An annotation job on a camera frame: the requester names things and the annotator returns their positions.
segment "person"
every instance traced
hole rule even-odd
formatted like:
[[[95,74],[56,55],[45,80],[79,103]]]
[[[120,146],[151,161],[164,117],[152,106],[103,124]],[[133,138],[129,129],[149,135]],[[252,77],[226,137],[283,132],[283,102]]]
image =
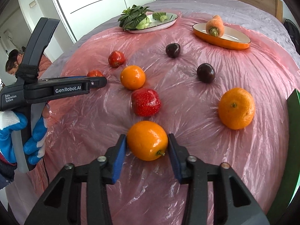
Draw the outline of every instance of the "person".
[[[19,52],[17,49],[12,50],[8,55],[8,60],[5,65],[5,71],[9,74],[15,75],[20,63],[22,63],[23,56],[24,54]],[[43,75],[43,73],[47,68],[50,67],[51,64],[51,61],[45,55],[42,55],[39,65],[38,78]]]
[[[29,155],[28,162],[32,165],[36,165],[45,155],[45,135],[47,133],[45,119],[49,115],[49,105],[47,104],[33,129],[32,137],[23,147],[24,153]],[[14,180],[14,171],[17,168],[11,133],[24,129],[27,123],[28,120],[21,113],[0,112],[0,189]]]

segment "gloved hand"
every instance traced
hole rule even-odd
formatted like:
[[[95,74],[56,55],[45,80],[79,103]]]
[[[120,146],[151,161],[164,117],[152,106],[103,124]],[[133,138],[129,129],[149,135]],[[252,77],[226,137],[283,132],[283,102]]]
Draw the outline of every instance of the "gloved hand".
[[[16,157],[11,142],[11,132],[19,131],[27,126],[27,118],[17,112],[0,112],[0,152],[9,163],[16,163]],[[45,154],[45,138],[47,128],[45,119],[41,117],[32,132],[32,137],[24,145],[24,153],[29,155],[28,162],[36,165]]]

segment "metal bolt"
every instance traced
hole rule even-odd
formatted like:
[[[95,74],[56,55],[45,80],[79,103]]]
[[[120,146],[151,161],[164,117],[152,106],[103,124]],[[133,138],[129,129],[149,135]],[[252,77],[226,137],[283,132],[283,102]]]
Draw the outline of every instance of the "metal bolt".
[[[66,164],[65,166],[64,166],[64,168],[66,169],[66,170],[70,170],[70,169],[72,169],[74,167],[74,164],[73,163],[68,163],[68,164]]]
[[[190,161],[190,162],[195,162],[195,161],[197,161],[197,157],[189,156],[189,157],[187,158],[187,160]]]
[[[97,158],[98,162],[105,162],[106,161],[106,157],[105,156],[100,156]]]
[[[223,162],[223,163],[221,163],[221,167],[224,169],[229,169],[230,165],[227,162]]]

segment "black hair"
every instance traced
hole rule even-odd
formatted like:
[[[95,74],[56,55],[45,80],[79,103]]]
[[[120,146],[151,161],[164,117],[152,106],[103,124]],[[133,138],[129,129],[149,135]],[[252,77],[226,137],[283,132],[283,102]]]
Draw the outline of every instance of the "black hair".
[[[15,62],[17,61],[19,51],[17,49],[12,50],[8,55],[8,60],[5,65],[5,71],[8,72],[12,70],[16,65]]]

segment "orange fruit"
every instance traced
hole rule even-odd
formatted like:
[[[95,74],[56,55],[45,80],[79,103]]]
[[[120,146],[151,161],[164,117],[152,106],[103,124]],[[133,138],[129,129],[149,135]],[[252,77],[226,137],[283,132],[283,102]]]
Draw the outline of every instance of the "orange fruit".
[[[143,161],[153,161],[165,155],[168,136],[157,123],[141,121],[129,129],[127,144],[137,158]]]
[[[139,66],[130,65],[123,69],[120,75],[122,85],[129,90],[141,88],[145,81],[146,75]]]
[[[221,122],[228,128],[233,130],[245,128],[254,117],[254,99],[245,89],[233,88],[222,96],[218,113]]]

